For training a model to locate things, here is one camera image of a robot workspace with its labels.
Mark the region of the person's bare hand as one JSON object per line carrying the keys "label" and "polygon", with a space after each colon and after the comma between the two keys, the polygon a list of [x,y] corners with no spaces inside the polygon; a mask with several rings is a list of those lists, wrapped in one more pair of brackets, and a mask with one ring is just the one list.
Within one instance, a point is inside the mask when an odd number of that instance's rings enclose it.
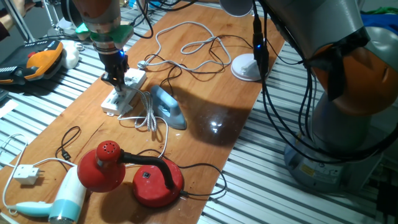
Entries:
{"label": "person's bare hand", "polygon": [[25,15],[33,7],[36,7],[36,5],[37,5],[37,3],[34,2],[33,0],[27,0],[27,1],[26,0],[12,0],[12,1],[22,17],[25,17]]}

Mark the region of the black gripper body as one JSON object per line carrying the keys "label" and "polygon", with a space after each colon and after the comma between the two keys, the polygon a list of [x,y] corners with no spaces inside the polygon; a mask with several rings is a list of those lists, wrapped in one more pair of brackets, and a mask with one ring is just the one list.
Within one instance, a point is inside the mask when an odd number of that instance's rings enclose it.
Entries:
{"label": "black gripper body", "polygon": [[100,54],[99,58],[104,65],[105,72],[113,73],[117,77],[124,77],[129,65],[128,56],[124,51],[117,51],[113,54]]}

